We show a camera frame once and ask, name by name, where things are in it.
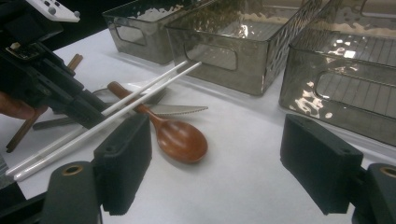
wooden spoon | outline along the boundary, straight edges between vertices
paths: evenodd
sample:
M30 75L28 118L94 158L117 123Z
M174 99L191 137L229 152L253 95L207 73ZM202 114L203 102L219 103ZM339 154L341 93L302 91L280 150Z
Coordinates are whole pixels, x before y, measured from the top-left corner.
M119 98L124 98L130 94L118 82L111 82L107 85L107 88ZM196 162L206 154L206 139L192 125L178 120L159 118L142 104L134 110L139 113L148 113L149 119L156 130L158 145L171 158L183 162Z

table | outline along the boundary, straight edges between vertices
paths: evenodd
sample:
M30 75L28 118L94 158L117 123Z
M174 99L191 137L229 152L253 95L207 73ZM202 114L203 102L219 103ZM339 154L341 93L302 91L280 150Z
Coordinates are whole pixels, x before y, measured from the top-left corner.
M55 51L68 63L76 53L84 56L76 79L94 91L110 81L138 82L157 77L174 65L158 65L117 52L108 30ZM279 108L282 76L263 97L253 97L193 77L182 77L169 86L162 103L207 105L208 110L174 117L201 130L209 150L197 164L169 159L158 148L152 128L150 167L129 212L104 223L351 223L353 206L346 215L324 216L298 181L280 162L279 150L286 111ZM51 110L40 120L56 118ZM6 144L23 120L0 117L1 155L15 165L77 125L30 131L18 148L6 153ZM46 191L50 174L72 161L91 161L92 152L114 127L99 132L77 151L19 183L26 198ZM374 161L396 164L393 158L366 153L363 167Z

gray translucent container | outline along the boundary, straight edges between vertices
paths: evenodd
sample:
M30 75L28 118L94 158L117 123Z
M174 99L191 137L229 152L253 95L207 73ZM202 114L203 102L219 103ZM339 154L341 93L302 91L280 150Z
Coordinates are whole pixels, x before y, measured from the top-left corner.
M159 64L173 60L168 35L169 21L198 7L194 0L137 0L103 13L119 52Z
M279 103L396 146L395 15L364 3L331 0L292 41Z
M321 0L217 0L170 22L175 64L203 64L189 73L261 96L285 67L289 42L318 13Z

black mechanical part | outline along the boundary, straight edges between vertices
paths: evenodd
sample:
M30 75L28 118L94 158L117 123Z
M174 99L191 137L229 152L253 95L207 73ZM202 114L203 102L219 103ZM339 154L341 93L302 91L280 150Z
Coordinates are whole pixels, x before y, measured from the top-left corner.
M0 4L0 91L32 107L48 105L90 129L105 119L106 104L40 42L61 31L24 0Z
M0 211L0 223L97 224L101 205L111 216L124 215L151 161L149 116L126 119L93 154L91 162L55 170L46 193Z
M363 154L312 119L288 114L281 161L323 214L355 206L354 224L396 224L396 167L373 163L361 168Z

metal knife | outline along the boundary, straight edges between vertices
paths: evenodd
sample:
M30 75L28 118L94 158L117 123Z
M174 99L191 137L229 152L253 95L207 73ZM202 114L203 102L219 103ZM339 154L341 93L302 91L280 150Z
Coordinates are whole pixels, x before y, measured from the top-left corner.
M199 112L208 109L207 106L203 105L146 105L152 112L159 116L173 116L173 115L184 115L194 112ZM62 126L66 124L75 123L70 118L62 119L51 119L46 121L37 122L33 125L33 130L43 130Z

